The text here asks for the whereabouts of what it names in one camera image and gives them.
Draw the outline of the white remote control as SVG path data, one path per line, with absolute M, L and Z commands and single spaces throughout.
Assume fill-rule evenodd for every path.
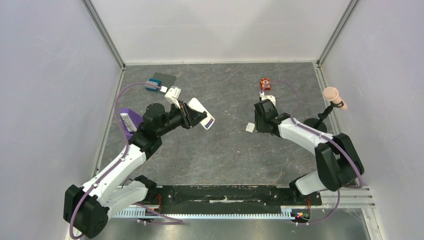
M 202 126 L 205 130 L 209 130 L 213 126 L 215 118 L 197 98 L 193 97 L 187 105 L 191 110 L 197 113 L 197 117 L 195 118 L 197 125 Z

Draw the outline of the blue purple battery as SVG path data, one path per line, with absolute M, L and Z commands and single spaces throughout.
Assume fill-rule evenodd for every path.
M 206 125 L 205 125 L 205 127 L 207 128 L 207 129 L 209 129 L 210 127 L 211 127 L 211 125 L 213 124 L 213 122 L 214 122 L 215 120 L 212 118 Z

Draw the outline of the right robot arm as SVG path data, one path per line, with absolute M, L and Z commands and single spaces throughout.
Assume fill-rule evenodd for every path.
M 316 171 L 290 183 L 288 196 L 293 203 L 302 204 L 309 194 L 321 190 L 336 192 L 355 179 L 363 183 L 365 169 L 348 135 L 322 132 L 288 113 L 279 114 L 269 99 L 254 104 L 254 120 L 257 132 L 289 140 L 315 157 Z

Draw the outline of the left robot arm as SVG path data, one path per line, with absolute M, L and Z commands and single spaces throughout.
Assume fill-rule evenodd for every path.
M 65 191 L 63 219 L 69 223 L 70 237 L 92 239 L 126 207 L 140 201 L 152 204 L 157 198 L 155 183 L 147 183 L 145 177 L 134 179 L 121 189 L 117 189 L 118 185 L 159 149 L 162 136 L 178 127 L 189 130 L 201 125 L 209 130 L 214 122 L 215 118 L 196 98 L 188 103 L 178 100 L 169 111 L 160 103 L 150 104 L 118 156 L 82 186 L 73 184 Z

